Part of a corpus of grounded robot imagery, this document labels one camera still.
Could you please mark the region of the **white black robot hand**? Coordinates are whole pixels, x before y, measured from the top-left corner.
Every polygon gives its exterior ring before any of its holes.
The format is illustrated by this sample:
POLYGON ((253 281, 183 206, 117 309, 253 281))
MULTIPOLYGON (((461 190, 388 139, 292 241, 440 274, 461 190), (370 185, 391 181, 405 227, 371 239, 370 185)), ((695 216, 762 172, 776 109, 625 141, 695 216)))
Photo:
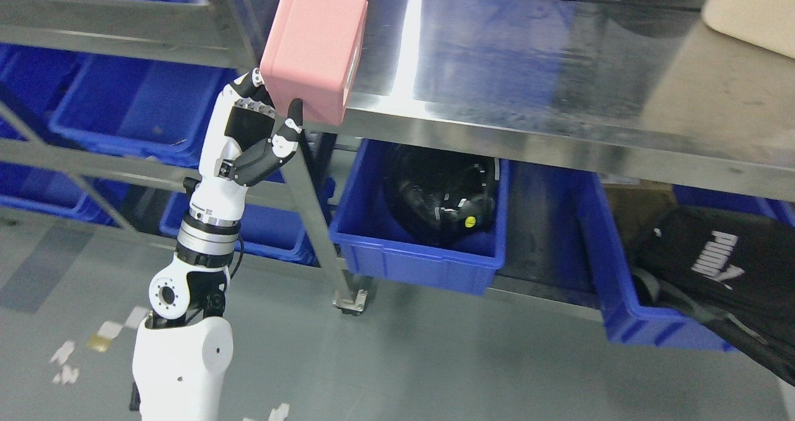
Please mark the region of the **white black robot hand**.
POLYGON ((289 105, 278 129, 275 123, 275 104, 258 68, 222 88, 202 144, 201 179, 186 186, 189 204, 177 235, 177 259, 205 268, 230 265, 248 189, 298 152, 304 132, 301 99, 289 105))

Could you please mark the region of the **white robot forearm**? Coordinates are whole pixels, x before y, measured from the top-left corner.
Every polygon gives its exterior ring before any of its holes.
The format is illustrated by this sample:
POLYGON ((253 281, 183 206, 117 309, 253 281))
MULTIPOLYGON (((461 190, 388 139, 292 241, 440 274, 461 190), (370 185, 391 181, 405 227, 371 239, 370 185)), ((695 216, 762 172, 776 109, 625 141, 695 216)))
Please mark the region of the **white robot forearm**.
POLYGON ((139 324, 132 375, 143 420, 216 420, 234 353, 222 314, 229 262, 191 265, 174 256, 148 285, 151 311, 139 324))

